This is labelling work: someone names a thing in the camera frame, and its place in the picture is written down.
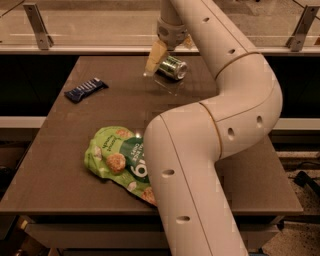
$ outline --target food pouch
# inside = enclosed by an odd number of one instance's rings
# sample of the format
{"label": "food pouch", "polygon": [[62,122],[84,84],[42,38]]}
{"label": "food pouch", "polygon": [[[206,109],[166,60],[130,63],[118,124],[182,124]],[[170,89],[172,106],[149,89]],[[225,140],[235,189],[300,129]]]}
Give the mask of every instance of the food pouch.
{"label": "food pouch", "polygon": [[143,138],[127,128],[101,128],[90,141],[84,164],[97,176],[111,179],[156,205],[144,161]]}

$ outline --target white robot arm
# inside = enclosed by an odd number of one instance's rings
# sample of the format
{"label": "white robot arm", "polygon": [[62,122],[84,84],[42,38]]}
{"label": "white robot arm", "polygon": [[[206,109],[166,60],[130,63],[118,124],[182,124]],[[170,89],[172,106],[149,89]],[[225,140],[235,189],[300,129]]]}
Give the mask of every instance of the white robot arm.
{"label": "white robot arm", "polygon": [[279,119],[282,94],[264,57],[212,0],[162,0],[169,50],[187,31],[219,95],[148,125],[144,152],[172,255],[242,256],[247,250],[214,164],[259,142]]}

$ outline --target dark brown tabletop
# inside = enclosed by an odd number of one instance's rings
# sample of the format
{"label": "dark brown tabletop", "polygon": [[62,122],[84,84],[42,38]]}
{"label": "dark brown tabletop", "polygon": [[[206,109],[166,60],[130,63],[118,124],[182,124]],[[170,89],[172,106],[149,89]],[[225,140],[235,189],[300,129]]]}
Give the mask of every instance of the dark brown tabletop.
{"label": "dark brown tabletop", "polygon": [[[102,127],[124,126],[143,135],[148,122],[170,108],[216,94],[199,56],[183,81],[143,77],[146,56],[83,56],[62,88],[12,184],[0,212],[24,215],[158,214],[124,188],[93,175],[84,153]],[[78,104],[64,91],[97,77],[109,85]],[[235,215],[288,215],[302,208],[268,138],[217,163]]]}

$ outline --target glass panel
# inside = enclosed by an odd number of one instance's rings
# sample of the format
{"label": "glass panel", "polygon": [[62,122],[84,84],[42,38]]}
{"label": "glass panel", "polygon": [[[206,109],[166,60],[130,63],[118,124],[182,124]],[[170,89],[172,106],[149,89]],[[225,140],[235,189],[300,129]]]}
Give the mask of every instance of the glass panel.
{"label": "glass panel", "polygon": [[[37,47],[24,8],[22,4],[18,5],[21,2],[24,1],[0,1],[0,14],[3,15],[0,19],[2,46]],[[35,2],[57,47],[150,46],[157,38],[160,0]],[[294,32],[306,2],[310,4],[312,0],[215,2],[257,47],[284,47]],[[320,20],[316,18],[305,46],[318,47],[319,35]]]}

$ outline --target silver can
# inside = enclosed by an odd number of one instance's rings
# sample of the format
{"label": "silver can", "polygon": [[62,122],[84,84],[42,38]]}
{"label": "silver can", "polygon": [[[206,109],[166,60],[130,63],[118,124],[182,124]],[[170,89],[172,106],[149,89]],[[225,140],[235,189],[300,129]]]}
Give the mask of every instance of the silver can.
{"label": "silver can", "polygon": [[185,77],[188,66],[186,62],[169,56],[160,64],[158,70],[174,80],[181,80]]}

